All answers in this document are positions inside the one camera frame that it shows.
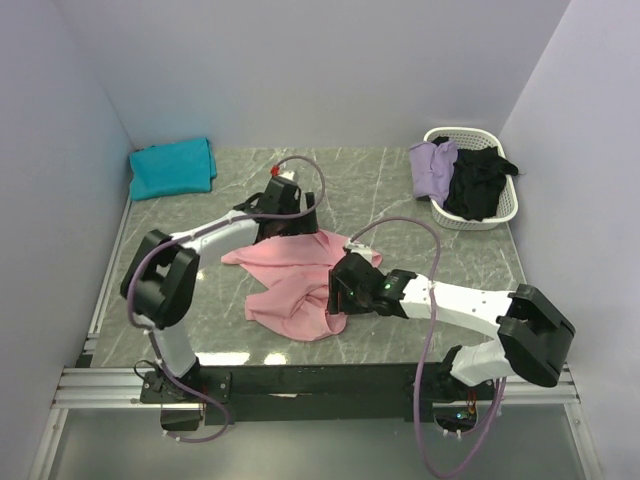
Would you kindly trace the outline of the pink t shirt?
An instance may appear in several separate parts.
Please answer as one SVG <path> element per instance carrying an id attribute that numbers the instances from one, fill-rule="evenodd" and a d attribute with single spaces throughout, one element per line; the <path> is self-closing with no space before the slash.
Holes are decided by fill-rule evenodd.
<path id="1" fill-rule="evenodd" d="M 221 257 L 238 265 L 266 290 L 244 303 L 245 318 L 295 341 L 312 342 L 340 334 L 343 313 L 330 314 L 329 270 L 345 256 L 349 238 L 320 230 L 277 236 L 235 249 Z"/>

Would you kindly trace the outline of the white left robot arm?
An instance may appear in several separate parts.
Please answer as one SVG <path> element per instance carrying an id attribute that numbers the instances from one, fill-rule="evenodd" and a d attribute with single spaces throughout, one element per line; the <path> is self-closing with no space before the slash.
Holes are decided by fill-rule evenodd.
<path id="1" fill-rule="evenodd" d="M 120 293 L 130 323 L 149 336 L 164 389 L 173 399 L 186 402 L 204 393 L 201 364 L 183 324 L 201 263 L 271 237 L 317 232 L 315 210 L 323 197 L 276 175 L 263 192 L 212 222 L 174 234 L 155 229 L 143 238 Z"/>

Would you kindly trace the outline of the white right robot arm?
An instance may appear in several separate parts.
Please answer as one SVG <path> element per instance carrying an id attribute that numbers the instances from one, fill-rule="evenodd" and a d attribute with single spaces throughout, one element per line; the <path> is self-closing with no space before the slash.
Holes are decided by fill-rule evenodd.
<path id="1" fill-rule="evenodd" d="M 486 337 L 479 345 L 452 347 L 422 373 L 421 391 L 432 401 L 462 400 L 472 388 L 510 376 L 554 388 L 575 336 L 571 322 L 530 285 L 488 291 L 406 270 L 383 273 L 355 252 L 330 270 L 328 285 L 330 314 L 436 320 Z"/>

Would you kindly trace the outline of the folded teal t shirt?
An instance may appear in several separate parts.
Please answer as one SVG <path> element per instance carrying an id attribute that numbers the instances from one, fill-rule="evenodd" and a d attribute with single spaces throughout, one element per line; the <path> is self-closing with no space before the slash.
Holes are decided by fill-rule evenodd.
<path id="1" fill-rule="evenodd" d="M 206 137 L 154 145 L 129 155 L 132 201 L 208 193 L 217 177 L 215 157 Z"/>

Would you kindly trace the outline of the lavender t shirt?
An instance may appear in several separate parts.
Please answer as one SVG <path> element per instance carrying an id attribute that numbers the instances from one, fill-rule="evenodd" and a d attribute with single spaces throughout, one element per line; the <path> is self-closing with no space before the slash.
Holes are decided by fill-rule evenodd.
<path id="1" fill-rule="evenodd" d="M 437 137 L 409 148 L 413 196 L 428 198 L 439 207 L 449 196 L 449 187 L 458 158 L 458 146 L 448 137 Z"/>

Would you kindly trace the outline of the black t shirt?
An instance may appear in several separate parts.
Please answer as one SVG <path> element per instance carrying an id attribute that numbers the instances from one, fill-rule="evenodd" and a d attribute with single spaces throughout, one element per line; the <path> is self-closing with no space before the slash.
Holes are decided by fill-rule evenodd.
<path id="1" fill-rule="evenodd" d="M 455 145 L 457 159 L 443 209 L 466 221 L 495 217 L 507 177 L 518 176 L 518 167 L 499 154 L 496 146 L 473 150 Z"/>

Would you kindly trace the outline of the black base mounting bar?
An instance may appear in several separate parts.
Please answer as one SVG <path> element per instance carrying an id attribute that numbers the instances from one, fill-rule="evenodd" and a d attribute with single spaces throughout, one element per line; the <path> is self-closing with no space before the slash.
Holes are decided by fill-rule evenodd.
<path id="1" fill-rule="evenodd" d="M 413 363 L 205 366 L 190 386 L 226 407 L 232 423 L 398 418 L 411 422 L 416 368 Z M 489 401 L 494 385 L 492 380 L 475 387 L 445 380 L 440 363 L 425 363 L 420 418 L 433 421 L 434 404 Z M 180 391 L 160 372 L 145 373 L 140 402 L 161 406 L 163 426 L 170 425 L 170 431 L 185 421 L 188 429 L 197 428 L 195 414 L 178 420 L 182 413 L 177 411 L 202 400 Z"/>

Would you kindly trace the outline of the white plastic laundry basket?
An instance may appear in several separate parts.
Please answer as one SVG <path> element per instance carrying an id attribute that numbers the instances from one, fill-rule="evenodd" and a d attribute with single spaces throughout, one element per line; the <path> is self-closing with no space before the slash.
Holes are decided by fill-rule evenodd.
<path id="1" fill-rule="evenodd" d="M 495 147 L 500 156 L 506 157 L 500 140 L 492 133 L 482 129 L 459 126 L 436 127 L 427 131 L 423 140 L 431 142 L 437 137 L 448 137 L 463 149 L 479 150 L 485 147 Z M 496 215 L 482 221 L 465 220 L 445 211 L 437 203 L 431 201 L 431 212 L 436 223 L 447 229 L 461 231 L 491 230 L 511 221 L 516 216 L 518 208 L 518 199 L 511 176 L 506 176 L 506 184 L 499 197 Z"/>

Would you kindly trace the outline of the aluminium frame rail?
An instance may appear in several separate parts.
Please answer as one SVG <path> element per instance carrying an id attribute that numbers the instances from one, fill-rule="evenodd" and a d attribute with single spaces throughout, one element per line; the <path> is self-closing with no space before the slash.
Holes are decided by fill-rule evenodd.
<path id="1" fill-rule="evenodd" d="M 319 373 L 327 364 L 291 364 L 282 352 L 265 356 L 257 364 L 248 352 L 204 353 L 200 361 L 205 367 L 231 370 L 240 367 L 291 368 L 295 374 Z M 140 405 L 143 380 L 129 367 L 67 367 L 58 381 L 53 405 L 57 408 L 134 408 Z M 505 405 L 576 405 L 581 402 L 573 376 L 564 367 L 559 383 L 543 388 L 518 376 L 506 381 L 502 403 Z"/>

